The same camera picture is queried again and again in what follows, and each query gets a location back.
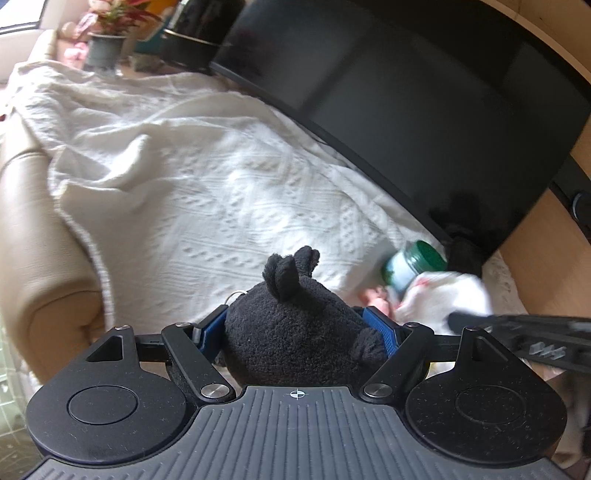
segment plush toy ear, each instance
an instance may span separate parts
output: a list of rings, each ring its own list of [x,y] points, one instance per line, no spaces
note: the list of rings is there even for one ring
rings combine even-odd
[[[300,276],[296,261],[291,255],[282,257],[272,254],[267,260],[262,277],[271,295],[279,301],[289,300],[300,289]]]
[[[361,364],[378,369],[387,357],[384,337],[373,328],[364,328],[350,350],[351,357]]]
[[[316,265],[318,265],[320,252],[306,245],[294,254],[294,258],[298,273],[305,277],[311,277]]]

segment potted plant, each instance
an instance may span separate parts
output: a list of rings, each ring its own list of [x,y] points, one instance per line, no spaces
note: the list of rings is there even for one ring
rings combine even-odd
[[[130,29],[160,18],[145,8],[149,0],[90,0],[90,11],[82,18],[77,35],[89,33],[85,70],[117,75],[117,62]]]

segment black tv screen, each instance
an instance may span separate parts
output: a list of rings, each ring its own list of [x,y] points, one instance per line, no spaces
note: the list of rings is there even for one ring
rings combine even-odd
[[[485,256],[534,206],[589,84],[478,0],[255,0],[212,68],[356,164],[447,244]]]

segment plush toy head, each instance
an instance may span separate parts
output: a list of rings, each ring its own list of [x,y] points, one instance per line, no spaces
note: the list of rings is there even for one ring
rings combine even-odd
[[[228,308],[223,354],[238,383],[358,388],[385,362],[381,334],[312,279],[319,258],[271,255],[265,281]]]

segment gray flower pot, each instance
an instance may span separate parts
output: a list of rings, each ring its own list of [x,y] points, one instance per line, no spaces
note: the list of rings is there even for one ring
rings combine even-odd
[[[116,76],[119,55],[126,38],[121,35],[91,33],[84,69],[87,72]]]

